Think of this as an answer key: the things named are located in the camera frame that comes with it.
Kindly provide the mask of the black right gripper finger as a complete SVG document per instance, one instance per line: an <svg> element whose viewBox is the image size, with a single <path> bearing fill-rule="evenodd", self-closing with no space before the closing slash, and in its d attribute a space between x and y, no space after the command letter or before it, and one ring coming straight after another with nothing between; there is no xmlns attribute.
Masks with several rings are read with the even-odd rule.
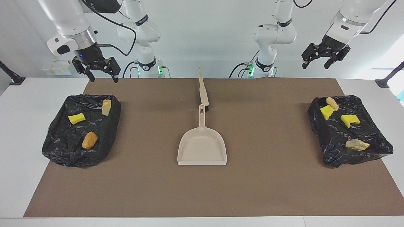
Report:
<svg viewBox="0 0 404 227"><path fill-rule="evenodd" d="M87 76L90 82L95 81L95 77L91 72L90 66L87 65L86 67L84 67L82 62L76 56L72 59L72 65L77 71L77 73Z"/></svg>
<svg viewBox="0 0 404 227"><path fill-rule="evenodd" d="M110 57L108 59L99 61L100 70L104 73L107 73L111 76L114 83L118 83L118 75L121 71L121 68L114 57Z"/></svg>

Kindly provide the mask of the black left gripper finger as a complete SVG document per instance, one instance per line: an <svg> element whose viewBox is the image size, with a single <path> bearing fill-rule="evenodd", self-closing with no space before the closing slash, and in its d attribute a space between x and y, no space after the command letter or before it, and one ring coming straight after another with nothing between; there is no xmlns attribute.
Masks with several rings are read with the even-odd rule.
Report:
<svg viewBox="0 0 404 227"><path fill-rule="evenodd" d="M324 53L325 57L329 57L327 62L324 64L325 69L329 69L332 64L336 63L337 61L342 61L344 57L349 53L351 50L350 46L346 46L343 49L336 51L329 49Z"/></svg>
<svg viewBox="0 0 404 227"><path fill-rule="evenodd" d="M302 68L306 69L309 66L309 63L324 57L324 53L326 52L326 46L319 44L315 45L314 43L310 43L309 46L302 53L303 64Z"/></svg>

